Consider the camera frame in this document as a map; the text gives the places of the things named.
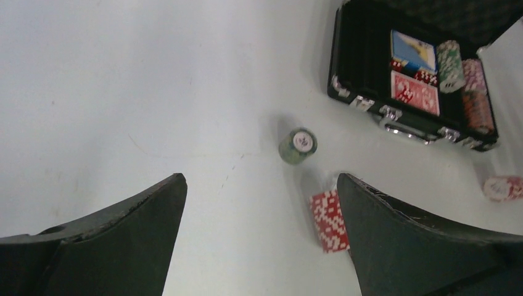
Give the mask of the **pink white chip stack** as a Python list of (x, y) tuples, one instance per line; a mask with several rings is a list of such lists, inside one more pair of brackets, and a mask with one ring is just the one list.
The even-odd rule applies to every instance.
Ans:
[(479, 59), (466, 59), (462, 61), (462, 66), (466, 81), (464, 90), (487, 94), (488, 88), (482, 62)]

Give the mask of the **green white chip stack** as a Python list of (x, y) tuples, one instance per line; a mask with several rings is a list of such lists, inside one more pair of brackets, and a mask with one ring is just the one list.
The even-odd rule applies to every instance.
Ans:
[(442, 93), (453, 93), (466, 84), (459, 43), (447, 40), (436, 47), (439, 88)]

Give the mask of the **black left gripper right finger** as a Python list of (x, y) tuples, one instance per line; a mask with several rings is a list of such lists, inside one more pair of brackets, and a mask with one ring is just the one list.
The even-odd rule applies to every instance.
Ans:
[(522, 237), (462, 224), (337, 179), (363, 295), (521, 295)]

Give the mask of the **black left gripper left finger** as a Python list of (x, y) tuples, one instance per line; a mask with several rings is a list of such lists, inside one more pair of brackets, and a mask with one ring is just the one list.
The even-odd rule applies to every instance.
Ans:
[(35, 234), (1, 239), (2, 295), (162, 295), (187, 196), (181, 173)]

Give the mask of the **red white chip stack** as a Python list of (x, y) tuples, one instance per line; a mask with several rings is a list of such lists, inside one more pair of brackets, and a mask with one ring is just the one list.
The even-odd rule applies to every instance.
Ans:
[(483, 185), (484, 195), (494, 202), (504, 202), (522, 198), (521, 176), (493, 176)]

